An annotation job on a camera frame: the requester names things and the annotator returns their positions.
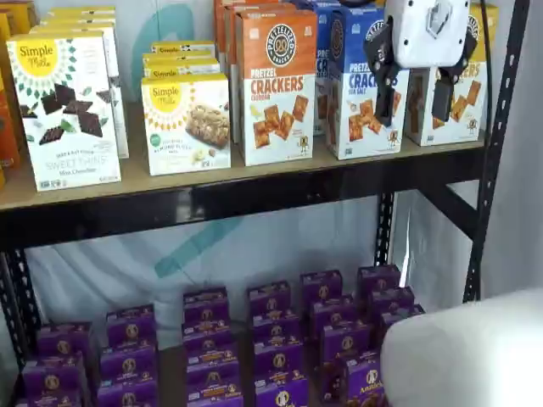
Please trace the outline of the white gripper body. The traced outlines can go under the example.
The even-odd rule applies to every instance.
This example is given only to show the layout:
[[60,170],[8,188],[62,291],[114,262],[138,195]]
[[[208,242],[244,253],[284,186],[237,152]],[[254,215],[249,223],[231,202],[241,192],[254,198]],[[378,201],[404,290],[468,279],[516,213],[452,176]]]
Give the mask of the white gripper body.
[[404,0],[384,4],[396,63],[403,69],[449,67],[462,55],[470,2]]

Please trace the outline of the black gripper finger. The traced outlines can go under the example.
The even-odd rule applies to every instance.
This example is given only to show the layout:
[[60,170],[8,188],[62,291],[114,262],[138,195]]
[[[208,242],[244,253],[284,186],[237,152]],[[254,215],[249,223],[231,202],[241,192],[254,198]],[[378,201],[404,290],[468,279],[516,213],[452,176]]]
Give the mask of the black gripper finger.
[[388,17],[364,41],[368,67],[378,87],[374,116],[386,127],[390,127],[392,124],[395,100],[394,84],[400,72],[400,66],[395,61],[393,28],[393,18]]
[[439,79],[435,82],[432,116],[443,122],[450,118],[454,86],[467,68],[469,59],[478,44],[477,39],[469,29],[467,29],[462,44],[463,50],[459,60],[455,65],[439,68]]

